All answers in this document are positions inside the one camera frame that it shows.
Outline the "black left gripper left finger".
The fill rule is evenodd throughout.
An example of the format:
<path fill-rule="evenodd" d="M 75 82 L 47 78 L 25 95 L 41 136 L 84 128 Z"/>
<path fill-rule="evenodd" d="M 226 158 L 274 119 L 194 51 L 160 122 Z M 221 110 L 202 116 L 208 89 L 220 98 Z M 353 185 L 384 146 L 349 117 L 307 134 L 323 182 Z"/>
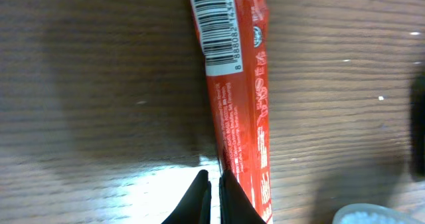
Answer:
<path fill-rule="evenodd" d="M 202 169 L 162 224 L 210 224 L 211 198 L 209 173 Z"/>

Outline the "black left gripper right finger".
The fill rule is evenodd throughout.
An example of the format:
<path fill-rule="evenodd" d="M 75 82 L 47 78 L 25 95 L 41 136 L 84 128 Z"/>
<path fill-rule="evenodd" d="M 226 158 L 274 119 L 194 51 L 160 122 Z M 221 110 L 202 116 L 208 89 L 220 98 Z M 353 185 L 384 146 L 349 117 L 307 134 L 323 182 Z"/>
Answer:
<path fill-rule="evenodd" d="M 221 224 L 266 224 L 230 170 L 219 180 Z"/>

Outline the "white round tub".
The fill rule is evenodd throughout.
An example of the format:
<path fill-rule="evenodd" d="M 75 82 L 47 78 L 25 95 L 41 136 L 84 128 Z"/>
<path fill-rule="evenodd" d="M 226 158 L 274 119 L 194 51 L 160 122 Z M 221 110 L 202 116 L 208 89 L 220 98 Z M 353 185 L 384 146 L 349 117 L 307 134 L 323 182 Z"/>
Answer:
<path fill-rule="evenodd" d="M 388 207 L 355 203 L 340 208 L 332 224 L 424 224 L 407 214 Z"/>

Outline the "red snack package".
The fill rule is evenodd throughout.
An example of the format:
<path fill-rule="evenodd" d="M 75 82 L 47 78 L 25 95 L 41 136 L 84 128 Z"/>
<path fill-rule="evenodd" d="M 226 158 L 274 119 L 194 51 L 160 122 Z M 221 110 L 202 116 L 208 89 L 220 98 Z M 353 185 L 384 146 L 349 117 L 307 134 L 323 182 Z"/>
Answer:
<path fill-rule="evenodd" d="M 272 223 L 266 0 L 190 0 L 220 170 L 241 186 L 242 223 Z"/>

